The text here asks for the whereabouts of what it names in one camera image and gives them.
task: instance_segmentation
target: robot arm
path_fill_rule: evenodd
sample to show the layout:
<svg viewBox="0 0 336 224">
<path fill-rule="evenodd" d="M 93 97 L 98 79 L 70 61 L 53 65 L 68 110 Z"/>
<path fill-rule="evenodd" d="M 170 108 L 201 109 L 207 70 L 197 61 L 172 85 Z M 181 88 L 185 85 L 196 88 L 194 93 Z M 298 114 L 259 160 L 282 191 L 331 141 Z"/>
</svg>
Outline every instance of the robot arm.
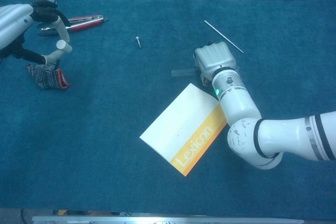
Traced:
<svg viewBox="0 0 336 224">
<path fill-rule="evenodd" d="M 313 161 L 336 160 L 336 112 L 294 120 L 263 120 L 224 42 L 198 48 L 195 65 L 216 92 L 230 126 L 233 152 L 259 169 L 277 166 L 284 152 Z"/>
<path fill-rule="evenodd" d="M 23 58 L 38 64 L 48 64 L 59 59 L 64 52 L 71 52 L 72 48 L 69 34 L 65 28 L 70 25 L 68 19 L 56 10 L 57 5 L 46 1 L 38 0 L 31 5 L 16 4 L 0 7 L 0 58 L 6 58 L 14 54 L 17 58 Z M 55 25 L 60 38 L 66 46 L 54 51 L 49 55 L 40 55 L 33 51 L 24 49 L 24 33 L 33 24 L 38 22 L 51 22 Z"/>
</svg>

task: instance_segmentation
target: gray glove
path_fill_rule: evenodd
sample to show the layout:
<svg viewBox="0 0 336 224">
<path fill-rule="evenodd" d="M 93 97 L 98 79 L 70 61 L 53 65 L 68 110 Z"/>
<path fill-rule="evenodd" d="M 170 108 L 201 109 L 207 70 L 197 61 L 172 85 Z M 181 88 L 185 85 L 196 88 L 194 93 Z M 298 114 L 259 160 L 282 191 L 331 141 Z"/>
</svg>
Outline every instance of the gray glove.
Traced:
<svg viewBox="0 0 336 224">
<path fill-rule="evenodd" d="M 69 83 L 62 70 L 57 69 L 58 61 L 47 65 L 27 65 L 27 70 L 35 83 L 42 89 L 67 89 Z"/>
</svg>

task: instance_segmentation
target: metal pin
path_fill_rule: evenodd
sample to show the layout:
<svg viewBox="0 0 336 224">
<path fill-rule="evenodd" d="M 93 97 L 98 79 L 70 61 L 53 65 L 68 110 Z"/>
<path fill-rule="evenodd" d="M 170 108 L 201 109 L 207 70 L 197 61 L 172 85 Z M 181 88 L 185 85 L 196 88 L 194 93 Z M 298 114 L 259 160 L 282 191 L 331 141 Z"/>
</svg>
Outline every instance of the metal pin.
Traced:
<svg viewBox="0 0 336 224">
<path fill-rule="evenodd" d="M 237 47 L 235 44 L 233 44 L 233 42 L 231 40 L 229 40 L 228 38 L 226 38 L 220 31 L 218 31 L 215 27 L 213 27 L 212 25 L 209 24 L 208 21 L 204 21 L 209 27 L 211 27 L 212 29 L 214 29 L 219 35 L 221 35 L 224 39 L 226 39 L 228 42 L 231 43 L 231 45 L 233 45 L 235 48 L 237 48 L 239 51 L 241 51 L 242 53 L 244 53 L 239 47 Z"/>
<path fill-rule="evenodd" d="M 140 37 L 139 36 L 136 36 L 136 38 L 135 38 L 136 40 L 137 40 L 137 42 L 138 42 L 138 45 L 139 45 L 139 48 L 141 48 L 141 44 L 140 44 Z"/>
</svg>

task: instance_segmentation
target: orange stripe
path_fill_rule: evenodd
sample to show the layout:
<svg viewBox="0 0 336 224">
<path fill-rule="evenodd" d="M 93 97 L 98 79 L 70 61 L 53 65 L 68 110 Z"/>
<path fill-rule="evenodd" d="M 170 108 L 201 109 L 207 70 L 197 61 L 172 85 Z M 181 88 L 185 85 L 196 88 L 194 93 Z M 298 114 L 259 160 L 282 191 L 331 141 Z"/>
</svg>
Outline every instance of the orange stripe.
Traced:
<svg viewBox="0 0 336 224">
<path fill-rule="evenodd" d="M 203 154 L 206 152 L 206 150 L 209 148 L 209 146 L 215 141 L 216 137 L 220 134 L 224 126 L 226 125 L 226 120 L 222 122 L 220 127 L 213 133 L 211 138 L 206 142 L 206 144 L 202 147 L 201 151 L 195 156 L 195 158 L 190 162 L 190 164 L 187 166 L 187 168 L 183 171 L 183 175 L 187 176 L 188 173 L 191 171 L 191 169 L 196 165 L 196 163 L 200 160 L 200 158 L 203 156 Z"/>
</svg>

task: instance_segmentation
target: cable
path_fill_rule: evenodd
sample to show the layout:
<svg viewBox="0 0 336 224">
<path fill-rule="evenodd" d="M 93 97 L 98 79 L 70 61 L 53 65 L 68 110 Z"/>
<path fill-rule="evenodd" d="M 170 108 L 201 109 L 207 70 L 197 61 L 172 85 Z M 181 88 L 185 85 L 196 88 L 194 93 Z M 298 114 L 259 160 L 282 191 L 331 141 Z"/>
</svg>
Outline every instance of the cable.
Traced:
<svg viewBox="0 0 336 224">
<path fill-rule="evenodd" d="M 24 223 L 24 224 L 27 224 L 27 222 L 25 221 L 25 218 L 23 216 L 23 208 L 21 209 L 21 221 Z"/>
</svg>

